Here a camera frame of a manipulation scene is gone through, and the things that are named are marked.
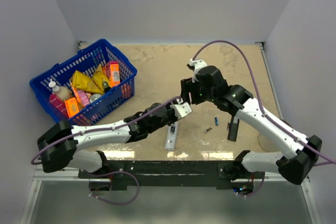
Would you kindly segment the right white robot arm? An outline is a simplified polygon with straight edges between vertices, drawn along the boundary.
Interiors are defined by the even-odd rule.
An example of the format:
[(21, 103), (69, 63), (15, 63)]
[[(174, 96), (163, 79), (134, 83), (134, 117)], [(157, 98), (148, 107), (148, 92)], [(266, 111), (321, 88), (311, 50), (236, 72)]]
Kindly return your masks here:
[(217, 67), (203, 61), (191, 61), (187, 66), (193, 76), (181, 80), (184, 101), (194, 105), (210, 102), (252, 126), (278, 148), (273, 153), (241, 152), (234, 160), (235, 175), (246, 178), (254, 172), (278, 173), (292, 184), (300, 185), (318, 160), (322, 140), (287, 125), (242, 86), (228, 85)]

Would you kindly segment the white remote control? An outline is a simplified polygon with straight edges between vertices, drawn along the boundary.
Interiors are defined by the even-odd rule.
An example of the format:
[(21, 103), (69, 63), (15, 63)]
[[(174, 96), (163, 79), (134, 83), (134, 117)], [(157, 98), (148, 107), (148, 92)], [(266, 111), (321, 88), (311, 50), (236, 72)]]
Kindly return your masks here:
[(165, 147), (164, 147), (168, 151), (175, 150), (177, 132), (179, 129), (178, 124), (179, 124), (178, 122), (172, 123), (168, 128), (166, 141), (165, 141)]

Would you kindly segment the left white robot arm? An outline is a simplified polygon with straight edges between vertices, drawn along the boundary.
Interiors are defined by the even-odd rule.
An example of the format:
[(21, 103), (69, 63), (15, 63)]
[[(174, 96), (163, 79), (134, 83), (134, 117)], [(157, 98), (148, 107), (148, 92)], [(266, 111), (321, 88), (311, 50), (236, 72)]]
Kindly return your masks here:
[(166, 104), (154, 103), (121, 121), (101, 126), (78, 126), (67, 120), (60, 121), (37, 140), (39, 163), (45, 173), (53, 173), (69, 166), (76, 153), (89, 147), (141, 141), (156, 130), (177, 122), (176, 106), (182, 104), (181, 99)]

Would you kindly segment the white battery cover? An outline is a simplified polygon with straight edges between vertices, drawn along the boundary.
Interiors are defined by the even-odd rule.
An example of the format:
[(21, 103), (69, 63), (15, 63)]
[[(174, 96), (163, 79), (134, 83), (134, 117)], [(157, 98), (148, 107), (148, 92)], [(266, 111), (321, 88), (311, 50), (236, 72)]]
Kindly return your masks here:
[(190, 92), (188, 93), (188, 98), (189, 98), (189, 104), (192, 104), (192, 96)]

